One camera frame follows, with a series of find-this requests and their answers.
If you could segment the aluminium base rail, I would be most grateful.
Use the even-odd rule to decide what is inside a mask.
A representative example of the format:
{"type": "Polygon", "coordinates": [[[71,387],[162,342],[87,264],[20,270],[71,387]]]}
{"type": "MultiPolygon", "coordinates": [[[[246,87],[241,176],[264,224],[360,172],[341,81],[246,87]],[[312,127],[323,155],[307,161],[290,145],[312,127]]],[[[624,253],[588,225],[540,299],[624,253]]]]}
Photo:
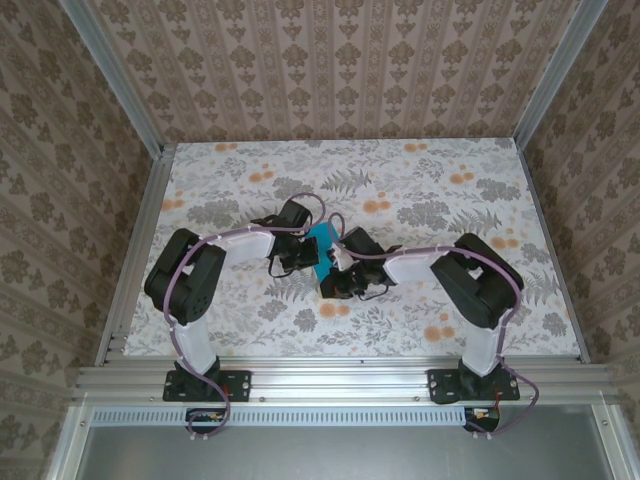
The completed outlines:
{"type": "MultiPolygon", "coordinates": [[[[613,403],[616,389],[606,368],[580,362],[511,362],[534,383],[542,405],[613,403]]],[[[410,405],[428,404],[436,364],[418,361],[332,360],[256,362],[232,366],[248,370],[250,405],[410,405]]],[[[83,368],[72,401],[85,405],[159,405],[166,384],[166,363],[83,368]]]]}

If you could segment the grey metal panel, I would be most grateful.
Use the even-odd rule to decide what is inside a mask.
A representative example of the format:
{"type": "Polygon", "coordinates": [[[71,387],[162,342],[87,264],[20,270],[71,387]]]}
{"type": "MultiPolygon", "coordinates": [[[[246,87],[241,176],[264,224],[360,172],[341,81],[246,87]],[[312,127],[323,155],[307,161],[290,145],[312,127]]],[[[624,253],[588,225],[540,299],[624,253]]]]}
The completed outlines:
{"type": "Polygon", "coordinates": [[[252,425],[194,440],[167,407],[72,408],[45,480],[640,480],[617,406],[539,406],[490,438],[423,425],[426,413],[282,425],[251,405],[252,425]]]}

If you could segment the aluminium side rail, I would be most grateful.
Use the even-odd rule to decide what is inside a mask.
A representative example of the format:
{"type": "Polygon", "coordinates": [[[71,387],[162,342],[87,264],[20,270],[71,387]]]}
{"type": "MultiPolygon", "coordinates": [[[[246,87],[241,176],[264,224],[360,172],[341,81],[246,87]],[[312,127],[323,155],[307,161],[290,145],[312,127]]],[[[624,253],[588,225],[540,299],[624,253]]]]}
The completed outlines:
{"type": "Polygon", "coordinates": [[[109,356],[121,354],[142,289],[161,206],[164,201],[176,144],[167,144],[152,162],[128,250],[121,269],[105,328],[97,351],[95,366],[104,367],[109,356]]]}

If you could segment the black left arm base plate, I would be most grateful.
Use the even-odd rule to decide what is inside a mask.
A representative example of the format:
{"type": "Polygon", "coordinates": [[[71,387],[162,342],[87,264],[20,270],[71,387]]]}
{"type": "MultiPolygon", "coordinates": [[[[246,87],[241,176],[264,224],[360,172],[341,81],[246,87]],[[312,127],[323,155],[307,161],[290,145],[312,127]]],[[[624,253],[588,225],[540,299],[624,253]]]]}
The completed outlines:
{"type": "MultiPolygon", "coordinates": [[[[231,402],[248,402],[252,373],[248,370],[220,370],[213,381],[231,402]]],[[[167,373],[162,399],[165,402],[222,402],[221,395],[209,384],[176,367],[167,373]]]]}

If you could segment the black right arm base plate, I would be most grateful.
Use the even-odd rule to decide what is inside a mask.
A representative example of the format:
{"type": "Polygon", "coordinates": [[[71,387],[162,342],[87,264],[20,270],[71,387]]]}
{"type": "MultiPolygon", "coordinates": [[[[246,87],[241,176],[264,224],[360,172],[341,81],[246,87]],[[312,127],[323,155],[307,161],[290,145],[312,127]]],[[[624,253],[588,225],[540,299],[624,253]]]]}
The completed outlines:
{"type": "Polygon", "coordinates": [[[520,399],[516,378],[500,368],[484,377],[459,369],[431,369],[427,371],[427,380],[430,399],[439,405],[520,399]]]}

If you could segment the floral printed table cover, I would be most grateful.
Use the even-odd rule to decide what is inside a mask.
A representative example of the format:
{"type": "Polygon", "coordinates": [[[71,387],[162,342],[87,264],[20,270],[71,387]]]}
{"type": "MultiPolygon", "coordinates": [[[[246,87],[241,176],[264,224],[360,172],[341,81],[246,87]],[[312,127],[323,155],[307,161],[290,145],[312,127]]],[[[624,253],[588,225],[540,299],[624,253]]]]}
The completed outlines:
{"type": "MultiPolygon", "coordinates": [[[[182,144],[149,256],[180,228],[211,235],[245,226],[296,197],[338,211],[383,247],[449,245],[478,235],[524,281],[508,355],[579,356],[579,340],[514,142],[496,139],[182,144]]],[[[320,296],[312,270],[282,277],[255,260],[227,269],[206,315],[223,356],[461,354],[466,321],[443,289],[374,287],[367,300],[320,296]]]]}

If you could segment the aluminium frame post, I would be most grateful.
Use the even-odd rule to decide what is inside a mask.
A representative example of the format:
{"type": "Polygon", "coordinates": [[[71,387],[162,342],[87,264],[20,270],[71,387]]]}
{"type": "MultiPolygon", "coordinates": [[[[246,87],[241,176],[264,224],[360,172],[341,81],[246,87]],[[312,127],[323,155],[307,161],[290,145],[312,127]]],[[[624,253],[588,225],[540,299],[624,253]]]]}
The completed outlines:
{"type": "Polygon", "coordinates": [[[607,6],[608,0],[581,0],[514,131],[523,152],[607,6]]]}
{"type": "Polygon", "coordinates": [[[129,79],[124,61],[118,58],[105,30],[87,0],[60,0],[60,3],[104,75],[120,106],[129,118],[153,161],[161,157],[165,142],[142,97],[129,79]]]}

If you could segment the teal blue cloth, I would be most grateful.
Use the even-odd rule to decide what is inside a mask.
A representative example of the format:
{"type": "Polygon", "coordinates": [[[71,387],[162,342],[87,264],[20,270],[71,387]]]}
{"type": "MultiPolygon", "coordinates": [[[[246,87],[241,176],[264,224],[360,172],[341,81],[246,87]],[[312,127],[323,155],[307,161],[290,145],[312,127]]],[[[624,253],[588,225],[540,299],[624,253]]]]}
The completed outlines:
{"type": "Polygon", "coordinates": [[[306,239],[313,238],[316,240],[318,263],[313,269],[319,283],[330,274],[330,270],[333,267],[331,254],[333,251],[333,241],[331,235],[336,235],[336,231],[328,222],[318,224],[311,228],[306,234],[306,239]]]}

